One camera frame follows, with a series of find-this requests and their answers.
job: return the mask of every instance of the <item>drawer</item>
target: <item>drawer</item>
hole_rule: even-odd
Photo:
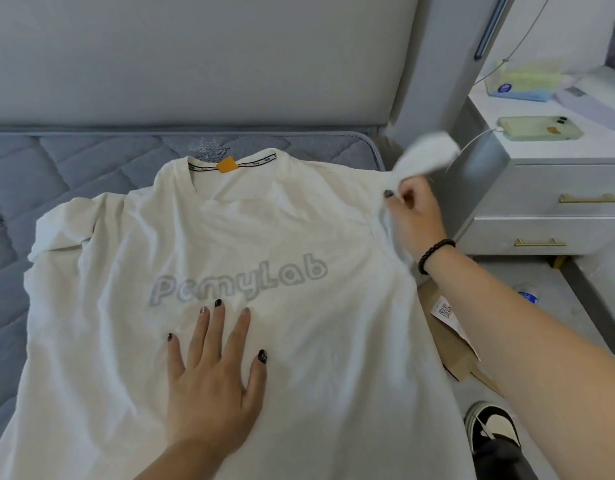
[[[457,247],[470,255],[582,255],[614,239],[615,217],[477,217]]]
[[[615,216],[607,194],[615,197],[615,165],[518,165],[496,181],[476,215]]]

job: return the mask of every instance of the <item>forearm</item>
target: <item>forearm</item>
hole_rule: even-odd
[[[614,357],[453,248],[425,268],[562,478],[615,477]]]
[[[183,442],[168,447],[134,480],[209,480],[222,462],[205,445]]]

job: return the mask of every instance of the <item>black pants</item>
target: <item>black pants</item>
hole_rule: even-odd
[[[474,453],[478,480],[538,480],[520,448],[507,440],[489,440]]]

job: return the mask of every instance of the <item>nightstand top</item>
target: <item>nightstand top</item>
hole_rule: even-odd
[[[566,116],[584,133],[582,138],[573,141],[510,141],[503,133],[495,133],[512,160],[523,160],[524,164],[531,164],[531,160],[537,164],[615,164],[615,131],[593,123],[556,101],[535,102],[491,97],[487,94],[484,82],[472,88],[469,98],[490,128],[496,128],[502,116]]]

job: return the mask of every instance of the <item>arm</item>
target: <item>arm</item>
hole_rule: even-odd
[[[423,177],[387,199],[415,259],[444,239]],[[425,270],[501,391],[563,480],[615,479],[615,358],[581,338],[450,246]]]
[[[245,308],[222,348],[225,306],[214,316],[203,307],[186,363],[175,335],[168,336],[168,447],[135,480],[209,480],[247,439],[263,407],[267,357],[252,361],[247,388],[241,362],[250,325]]]

